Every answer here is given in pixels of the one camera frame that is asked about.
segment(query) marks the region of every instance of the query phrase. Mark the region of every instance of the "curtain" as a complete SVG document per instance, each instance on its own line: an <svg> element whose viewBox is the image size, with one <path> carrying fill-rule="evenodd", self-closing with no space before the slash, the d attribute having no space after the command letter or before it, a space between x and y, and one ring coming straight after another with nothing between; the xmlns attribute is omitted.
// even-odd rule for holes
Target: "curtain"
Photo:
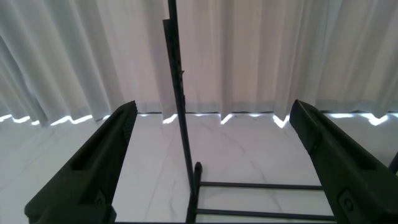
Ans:
<svg viewBox="0 0 398 224"><path fill-rule="evenodd" d="M398 1L177 1L187 111L398 110ZM167 1L0 1L0 116L175 112Z"/></svg>

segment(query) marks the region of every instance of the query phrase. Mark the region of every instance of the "horizontal metal bar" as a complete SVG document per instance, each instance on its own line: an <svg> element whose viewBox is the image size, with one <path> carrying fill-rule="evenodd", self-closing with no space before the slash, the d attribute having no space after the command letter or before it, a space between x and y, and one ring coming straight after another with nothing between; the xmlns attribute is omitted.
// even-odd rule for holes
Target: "horizontal metal bar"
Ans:
<svg viewBox="0 0 398 224"><path fill-rule="evenodd" d="M202 215L233 215L242 217L263 217L263 218L288 218L297 220L318 220L318 221L335 221L334 216L330 215L302 215L289 213L273 213L273 212L245 212L231 210L215 210L215 209L197 209L197 214Z"/></svg>
<svg viewBox="0 0 398 224"><path fill-rule="evenodd" d="M245 184L227 182L200 182L202 187L244 187L257 189L285 189L285 190L323 190L322 186L287 185L287 184Z"/></svg>

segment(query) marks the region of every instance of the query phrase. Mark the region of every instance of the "tile floor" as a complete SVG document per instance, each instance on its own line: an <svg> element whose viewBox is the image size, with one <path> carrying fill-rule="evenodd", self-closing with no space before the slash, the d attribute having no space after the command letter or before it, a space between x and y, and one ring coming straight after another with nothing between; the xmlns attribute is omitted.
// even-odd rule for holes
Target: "tile floor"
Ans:
<svg viewBox="0 0 398 224"><path fill-rule="evenodd" d="M384 164L398 144L398 118L372 126L366 118L331 118ZM237 114L220 125L218 115L187 116L192 159L202 180L318 185L311 160L289 123L272 114ZM0 123L0 223L27 223L25 204L101 125L93 120L41 128ZM177 119L137 117L113 206L117 221L184 222L189 199ZM200 191L200 208L332 215L322 192L221 189ZM197 217L198 222L292 222L264 218Z"/></svg>

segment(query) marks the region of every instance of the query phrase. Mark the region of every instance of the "black metal frame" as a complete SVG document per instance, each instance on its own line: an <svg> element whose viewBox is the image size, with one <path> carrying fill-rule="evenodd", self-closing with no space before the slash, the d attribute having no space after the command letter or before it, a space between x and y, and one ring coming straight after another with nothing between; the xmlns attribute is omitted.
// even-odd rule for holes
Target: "black metal frame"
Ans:
<svg viewBox="0 0 398 224"><path fill-rule="evenodd" d="M334 216L328 215L302 215L289 213L247 212L233 210L213 210L198 208L200 187L240 187L254 189L284 189L284 190L323 190L322 186L311 185L282 185L282 184L243 184L223 182L201 182L202 166L200 162L192 169L192 157L189 145L187 121L185 119L185 96L183 93L182 67L180 57L180 42L178 36L177 6L175 0L169 0L170 19L163 20L164 32L169 55L170 71L174 87L175 104L177 106L178 121L180 126L185 164L187 166L188 181L190 186L190 199L187 209L187 223L194 223L198 214L202 215L233 215L242 217L288 218L298 220L334 221Z"/></svg>

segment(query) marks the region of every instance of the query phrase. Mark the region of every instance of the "curtain fold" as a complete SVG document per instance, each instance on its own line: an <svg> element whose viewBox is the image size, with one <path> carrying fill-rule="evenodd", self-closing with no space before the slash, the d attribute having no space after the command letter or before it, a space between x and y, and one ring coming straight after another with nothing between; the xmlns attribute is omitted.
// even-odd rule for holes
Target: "curtain fold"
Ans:
<svg viewBox="0 0 398 224"><path fill-rule="evenodd" d="M177 1L187 111L398 110L398 2ZM0 1L0 116L175 112L167 1Z"/></svg>

